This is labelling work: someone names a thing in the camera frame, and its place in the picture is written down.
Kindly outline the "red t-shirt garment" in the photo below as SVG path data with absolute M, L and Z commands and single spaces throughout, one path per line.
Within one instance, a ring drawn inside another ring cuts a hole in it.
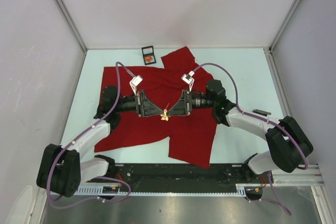
M 182 90 L 188 88 L 182 75 L 198 64 L 187 47 L 163 56 L 162 62 L 163 68 L 134 66 L 129 70 L 142 77 L 138 89 L 144 90 L 151 102 L 161 109 L 170 109 Z M 208 168 L 216 128 L 210 109 L 197 109 L 190 116 L 173 116 L 168 121 L 160 116 L 140 118 L 135 112 L 126 112 L 121 114 L 117 129 L 101 140 L 94 151 L 150 144 L 168 137 L 170 158 Z

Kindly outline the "gold maple leaf brooch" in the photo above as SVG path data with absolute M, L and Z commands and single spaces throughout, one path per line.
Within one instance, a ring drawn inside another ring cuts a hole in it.
M 145 57 L 145 61 L 150 62 L 153 58 L 151 56 Z

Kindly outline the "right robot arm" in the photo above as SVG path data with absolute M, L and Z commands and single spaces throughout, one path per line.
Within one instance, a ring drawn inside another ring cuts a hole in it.
M 244 161 L 242 176 L 245 181 L 254 183 L 262 173 L 275 169 L 292 173 L 297 168 L 308 167 L 307 157 L 313 152 L 313 146 L 294 118 L 271 119 L 240 109 L 227 98 L 219 80 L 209 81 L 205 93 L 183 90 L 180 99 L 165 115 L 189 116 L 195 109 L 211 109 L 217 124 L 242 129 L 267 142 L 268 151 Z

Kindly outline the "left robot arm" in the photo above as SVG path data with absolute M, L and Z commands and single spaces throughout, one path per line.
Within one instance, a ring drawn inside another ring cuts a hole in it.
M 130 111 L 135 111 L 140 117 L 166 113 L 149 101 L 142 90 L 123 97 L 116 86 L 105 87 L 90 129 L 67 145 L 49 144 L 45 148 L 36 179 L 37 186 L 71 197 L 81 183 L 95 179 L 112 181 L 117 173 L 114 159 L 96 155 L 84 162 L 82 158 L 115 131 L 122 112 Z

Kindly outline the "small black open box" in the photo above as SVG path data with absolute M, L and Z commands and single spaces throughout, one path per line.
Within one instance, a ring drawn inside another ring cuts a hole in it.
M 142 51 L 143 61 L 144 61 L 144 64 L 146 66 L 156 63 L 156 58 L 155 58 L 154 47 L 153 46 L 142 47 L 141 51 Z M 147 61 L 145 61 L 145 57 L 147 57 L 147 56 L 151 56 L 153 59 L 150 62 L 147 62 Z

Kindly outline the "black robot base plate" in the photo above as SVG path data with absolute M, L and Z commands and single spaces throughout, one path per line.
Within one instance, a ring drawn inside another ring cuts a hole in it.
M 114 178 L 104 177 L 102 180 L 91 180 L 89 184 L 126 185 L 154 188 L 173 186 L 200 185 L 241 185 L 244 187 L 265 188 L 272 182 L 267 173 L 255 175 L 245 169 L 242 164 L 211 164 L 209 168 L 201 168 L 191 164 L 115 164 L 117 173 Z

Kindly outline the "aluminium frame rail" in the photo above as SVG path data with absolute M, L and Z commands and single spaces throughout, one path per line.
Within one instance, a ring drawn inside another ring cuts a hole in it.
M 324 186 L 318 165 L 309 165 L 306 170 L 295 169 L 292 173 L 273 170 L 272 181 L 276 186 Z

